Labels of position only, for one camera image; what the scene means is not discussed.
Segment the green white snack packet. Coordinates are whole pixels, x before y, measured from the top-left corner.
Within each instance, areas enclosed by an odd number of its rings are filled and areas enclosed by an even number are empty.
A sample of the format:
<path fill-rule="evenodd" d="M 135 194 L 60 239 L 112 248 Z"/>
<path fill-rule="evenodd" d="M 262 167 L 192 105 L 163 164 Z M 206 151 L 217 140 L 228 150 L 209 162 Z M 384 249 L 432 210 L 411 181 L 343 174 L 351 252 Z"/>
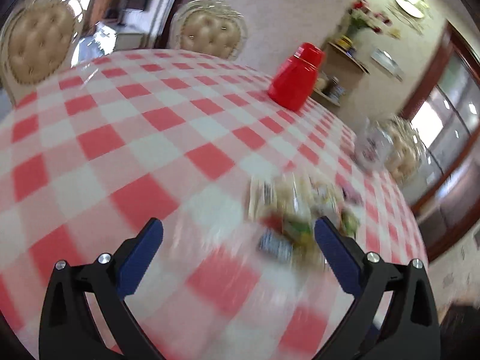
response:
<path fill-rule="evenodd" d="M 313 226 L 311 223 L 278 215 L 270 217 L 264 222 L 268 231 L 259 241 L 259 248 L 270 252 L 277 259 L 286 262 L 294 261 L 295 264 L 310 264 L 322 267 L 324 258 L 320 247 L 314 240 Z"/>

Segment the cream snack packet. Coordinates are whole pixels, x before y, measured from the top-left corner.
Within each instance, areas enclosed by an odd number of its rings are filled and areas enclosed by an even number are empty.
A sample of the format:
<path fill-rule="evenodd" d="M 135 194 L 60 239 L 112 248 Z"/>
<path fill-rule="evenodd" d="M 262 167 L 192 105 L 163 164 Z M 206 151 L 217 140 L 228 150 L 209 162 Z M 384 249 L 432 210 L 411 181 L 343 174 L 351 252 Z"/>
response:
<path fill-rule="evenodd" d="M 309 224 L 325 216 L 338 227 L 342 207 L 340 188 L 320 172 L 290 172 L 270 179 L 250 180 L 247 208 L 250 220 L 275 216 Z"/>

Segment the purple snack packet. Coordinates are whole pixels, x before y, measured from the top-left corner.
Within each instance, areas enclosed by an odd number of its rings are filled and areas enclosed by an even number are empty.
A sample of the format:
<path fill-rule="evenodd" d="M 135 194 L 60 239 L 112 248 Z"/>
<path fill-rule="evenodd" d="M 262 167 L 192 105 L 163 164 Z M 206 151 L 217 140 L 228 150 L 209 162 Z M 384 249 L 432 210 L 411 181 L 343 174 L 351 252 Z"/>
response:
<path fill-rule="evenodd" d="M 360 193 L 354 189 L 349 183 L 341 184 L 340 189 L 343 194 L 343 201 L 354 206 L 363 206 L 364 200 Z"/>

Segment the beige tufted chair far right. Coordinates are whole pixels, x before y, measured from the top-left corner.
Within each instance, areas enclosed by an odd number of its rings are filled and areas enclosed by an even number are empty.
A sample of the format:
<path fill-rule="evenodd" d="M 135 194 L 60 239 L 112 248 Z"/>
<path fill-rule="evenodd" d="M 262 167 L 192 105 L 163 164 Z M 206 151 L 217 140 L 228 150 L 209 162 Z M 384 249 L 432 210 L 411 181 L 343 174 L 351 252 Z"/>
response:
<path fill-rule="evenodd" d="M 393 142 L 385 168 L 397 185 L 407 183 L 418 172 L 425 158 L 425 147 L 418 131 L 406 119 L 392 115 L 379 121 Z"/>

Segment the beige tufted chair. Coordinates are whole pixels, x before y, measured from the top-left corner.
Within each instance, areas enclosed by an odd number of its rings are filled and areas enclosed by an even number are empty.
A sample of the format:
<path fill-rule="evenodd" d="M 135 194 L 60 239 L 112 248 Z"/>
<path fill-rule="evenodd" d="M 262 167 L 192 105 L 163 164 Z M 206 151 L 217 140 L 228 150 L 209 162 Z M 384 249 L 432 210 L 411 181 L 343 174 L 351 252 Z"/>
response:
<path fill-rule="evenodd" d="M 168 47 L 235 60 L 247 37 L 244 17 L 224 0 L 193 0 L 172 18 Z"/>
<path fill-rule="evenodd" d="M 85 12 L 80 0 L 24 0 L 1 29 L 1 84 L 13 107 L 71 67 Z"/>
<path fill-rule="evenodd" d="M 425 147 L 418 131 L 406 119 L 392 115 L 379 121 L 393 142 L 385 168 L 397 185 L 407 183 L 418 172 L 425 158 Z"/>

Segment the red white checkered tablecloth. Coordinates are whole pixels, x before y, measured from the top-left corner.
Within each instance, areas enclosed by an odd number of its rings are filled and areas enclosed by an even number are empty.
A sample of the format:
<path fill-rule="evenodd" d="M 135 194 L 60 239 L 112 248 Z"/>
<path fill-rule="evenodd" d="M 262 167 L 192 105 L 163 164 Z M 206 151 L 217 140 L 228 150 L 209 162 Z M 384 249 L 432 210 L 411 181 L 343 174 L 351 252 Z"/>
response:
<path fill-rule="evenodd" d="M 364 250 L 425 258 L 394 181 L 352 161 L 352 130 L 313 101 L 284 110 L 269 82 L 206 55 L 117 52 L 49 78 L 2 120 L 1 312 L 30 353 L 55 263 L 91 263 L 156 217 L 163 244 L 126 302 L 167 358 L 310 359 L 352 299 L 321 267 L 258 251 L 254 177 L 348 182 Z"/>

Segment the white floral teapot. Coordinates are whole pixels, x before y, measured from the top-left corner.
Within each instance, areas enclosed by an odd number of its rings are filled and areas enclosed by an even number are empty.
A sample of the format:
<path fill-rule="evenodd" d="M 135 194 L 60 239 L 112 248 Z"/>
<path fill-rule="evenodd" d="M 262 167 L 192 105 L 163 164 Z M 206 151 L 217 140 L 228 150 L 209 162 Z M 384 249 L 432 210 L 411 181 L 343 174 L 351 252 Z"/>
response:
<path fill-rule="evenodd" d="M 356 135 L 354 160 L 366 173 L 383 170 L 394 147 L 391 134 L 377 121 L 366 119 L 365 126 Z"/>

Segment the wooden corner shelf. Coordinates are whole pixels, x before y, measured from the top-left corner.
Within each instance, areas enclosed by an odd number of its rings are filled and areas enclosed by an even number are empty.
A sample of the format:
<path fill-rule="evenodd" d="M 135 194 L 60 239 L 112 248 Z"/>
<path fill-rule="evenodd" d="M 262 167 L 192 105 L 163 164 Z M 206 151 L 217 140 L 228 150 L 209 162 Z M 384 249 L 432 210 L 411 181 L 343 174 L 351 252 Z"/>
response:
<path fill-rule="evenodd" d="M 323 51 L 325 58 L 319 68 L 311 97 L 324 106 L 340 108 L 347 103 L 349 96 L 369 71 L 357 58 L 331 41 L 325 43 Z"/>

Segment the red thermos jug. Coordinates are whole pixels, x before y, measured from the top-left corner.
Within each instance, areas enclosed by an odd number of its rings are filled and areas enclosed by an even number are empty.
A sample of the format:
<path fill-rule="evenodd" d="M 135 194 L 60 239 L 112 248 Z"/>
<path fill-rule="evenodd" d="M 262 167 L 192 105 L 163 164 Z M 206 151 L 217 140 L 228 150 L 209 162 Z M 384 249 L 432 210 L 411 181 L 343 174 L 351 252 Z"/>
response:
<path fill-rule="evenodd" d="M 287 110 L 299 111 L 313 91 L 325 53 L 304 42 L 278 69 L 268 96 Z"/>

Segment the beige tufted chair left side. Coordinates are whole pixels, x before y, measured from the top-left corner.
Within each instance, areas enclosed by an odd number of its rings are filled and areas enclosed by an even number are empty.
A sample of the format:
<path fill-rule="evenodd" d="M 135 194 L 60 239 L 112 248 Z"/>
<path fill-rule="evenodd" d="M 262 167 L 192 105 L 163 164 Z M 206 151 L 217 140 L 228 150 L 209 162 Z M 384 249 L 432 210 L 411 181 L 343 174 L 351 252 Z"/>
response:
<path fill-rule="evenodd" d="M 71 67 L 85 12 L 80 0 L 24 0 L 1 29 L 1 84 L 13 107 Z"/>

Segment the flower vase bouquet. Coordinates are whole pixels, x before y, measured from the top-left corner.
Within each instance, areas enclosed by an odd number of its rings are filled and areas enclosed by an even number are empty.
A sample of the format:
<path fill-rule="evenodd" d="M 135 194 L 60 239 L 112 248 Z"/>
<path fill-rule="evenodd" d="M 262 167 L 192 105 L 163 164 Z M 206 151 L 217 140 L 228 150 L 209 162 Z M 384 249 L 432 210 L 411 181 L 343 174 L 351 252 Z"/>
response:
<path fill-rule="evenodd" d="M 385 11 L 373 11 L 366 0 L 352 0 L 337 27 L 334 44 L 349 51 L 355 48 L 354 41 L 360 32 L 370 30 L 380 34 L 391 25 L 392 21 Z"/>

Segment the beige tufted chair far left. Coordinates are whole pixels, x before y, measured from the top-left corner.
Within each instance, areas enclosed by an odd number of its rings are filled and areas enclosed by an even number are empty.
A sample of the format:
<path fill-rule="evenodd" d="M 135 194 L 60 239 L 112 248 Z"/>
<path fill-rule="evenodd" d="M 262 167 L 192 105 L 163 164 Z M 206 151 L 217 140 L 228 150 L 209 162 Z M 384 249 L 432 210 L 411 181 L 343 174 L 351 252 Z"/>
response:
<path fill-rule="evenodd" d="M 247 37 L 244 17 L 224 0 L 193 0 L 172 18 L 168 47 L 235 60 Z"/>

